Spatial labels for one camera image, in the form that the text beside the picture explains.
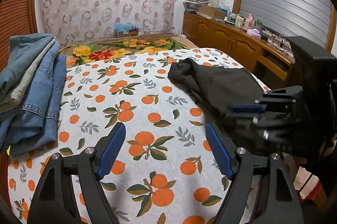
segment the wooden cabinet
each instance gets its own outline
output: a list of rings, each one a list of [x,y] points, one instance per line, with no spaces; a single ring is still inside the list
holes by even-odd
[[[194,21],[191,17],[184,16],[183,22],[183,34],[186,35],[188,39],[192,39],[193,29],[194,29]]]
[[[217,48],[222,52],[230,55],[230,47],[233,40],[235,39],[231,31],[221,28],[219,26],[214,26],[214,31],[210,36],[212,37],[210,47]]]
[[[237,35],[231,46],[229,55],[252,72],[260,51],[260,46],[254,44],[246,37]]]
[[[210,33],[212,33],[212,23],[209,20],[198,20],[195,23],[195,42],[201,48],[210,47]]]
[[[274,89],[286,86],[291,76],[290,57],[273,45],[247,35],[242,29],[185,13],[183,33],[198,47],[225,52]]]

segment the yellow flower pattern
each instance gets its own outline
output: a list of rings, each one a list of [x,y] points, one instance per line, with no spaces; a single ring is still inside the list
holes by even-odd
[[[143,50],[135,52],[135,54],[149,53],[149,52],[156,52],[156,51],[163,51],[163,50],[167,50],[167,49],[165,49],[165,48],[155,48],[154,46],[148,46],[147,48],[144,48]]]
[[[114,55],[112,58],[118,58],[118,57],[122,57],[125,56],[125,54],[130,54],[132,53],[130,50],[125,50],[124,48],[118,49],[118,50],[114,50]]]
[[[92,63],[92,62],[94,62],[95,60],[91,60],[89,57],[83,57],[83,61],[84,61],[85,63]]]
[[[91,54],[91,49],[90,47],[86,45],[81,45],[81,46],[74,48],[72,53],[75,54],[76,56],[81,56],[81,55],[89,56]]]

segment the bedspread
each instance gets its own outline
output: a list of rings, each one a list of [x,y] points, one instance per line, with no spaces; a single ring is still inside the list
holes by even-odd
[[[242,67],[219,50],[202,48],[69,68],[58,142],[10,158],[8,185],[15,215],[26,223],[40,174],[53,153],[69,156],[95,146],[120,121],[126,140],[111,173],[101,181],[120,223],[212,223],[230,181],[220,173],[206,141],[207,111],[183,85],[167,79],[170,65],[188,57],[200,65]],[[78,177],[72,178],[80,215],[90,223]]]

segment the cable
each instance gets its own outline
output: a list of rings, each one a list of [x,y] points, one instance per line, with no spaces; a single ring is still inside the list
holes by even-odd
[[[309,178],[308,178],[307,181],[303,184],[303,186],[300,188],[300,190],[299,190],[298,193],[300,193],[300,192],[303,190],[303,188],[307,185],[307,183],[308,183],[309,180],[312,178],[312,176],[313,176],[313,174],[311,174],[311,175],[309,176]]]

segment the folded clothes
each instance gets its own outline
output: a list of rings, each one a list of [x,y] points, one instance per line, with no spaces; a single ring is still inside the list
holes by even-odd
[[[8,64],[0,72],[0,101],[52,39],[53,35],[45,33],[11,37]]]
[[[10,111],[20,104],[38,64],[54,43],[55,39],[52,39],[27,68],[21,79],[9,90],[7,96],[0,102],[0,113]]]
[[[220,122],[228,105],[251,104],[263,95],[262,88],[247,69],[198,65],[190,58],[173,63],[168,78],[190,88]]]
[[[18,143],[11,145],[11,156],[18,156],[21,153],[25,153],[42,145],[57,140],[57,118],[60,112],[60,103],[62,97],[62,90],[67,74],[66,69],[66,57],[57,56],[54,61],[53,68],[53,89],[50,96],[48,107],[44,117],[44,123],[42,128],[38,128],[39,133],[30,138],[24,138]],[[27,130],[36,130],[35,128],[27,128]]]
[[[47,51],[35,71],[21,104],[0,114],[0,147],[7,148],[23,138],[29,138],[43,126],[53,88],[53,64],[60,44],[56,41]]]

